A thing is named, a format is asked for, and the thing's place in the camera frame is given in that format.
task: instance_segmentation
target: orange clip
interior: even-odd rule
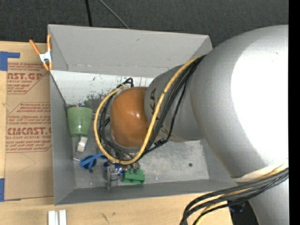
[[[29,40],[29,43],[32,45],[36,54],[40,56],[40,58],[43,62],[44,68],[47,71],[52,70],[53,62],[52,62],[52,56],[51,56],[51,51],[52,51],[51,34],[48,34],[48,36],[47,36],[47,52],[46,53],[41,53],[33,40]]]

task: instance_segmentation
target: green cup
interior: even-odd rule
[[[87,136],[90,131],[93,110],[87,107],[71,107],[67,109],[67,122],[71,136]]]

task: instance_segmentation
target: gray bin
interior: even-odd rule
[[[98,160],[94,172],[72,160],[72,138],[64,104],[89,101],[95,111],[116,85],[133,77],[148,86],[154,77],[212,50],[206,35],[49,25],[52,35],[51,118],[54,202],[84,203],[208,192],[234,186],[205,140],[168,142],[143,158],[143,185],[106,188]],[[85,155],[96,153],[91,126]]]

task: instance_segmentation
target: dark gray floor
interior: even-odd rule
[[[255,28],[288,24],[289,0],[103,0],[131,29],[206,34],[213,46]],[[93,25],[123,28],[90,0]],[[45,42],[47,24],[88,26],[84,0],[0,0],[0,40]],[[235,224],[255,225],[251,207]]]

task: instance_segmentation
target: table surface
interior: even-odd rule
[[[16,42],[1,42],[1,51],[13,50]],[[5,124],[7,72],[0,71],[0,178],[5,177]],[[201,194],[132,200],[91,202],[54,206],[53,197],[22,199],[0,202],[1,224],[43,225],[47,224],[50,210],[67,210],[68,225],[176,225],[179,224],[185,206]],[[190,223],[199,215],[191,217]],[[232,225],[228,209],[207,214],[202,225]]]

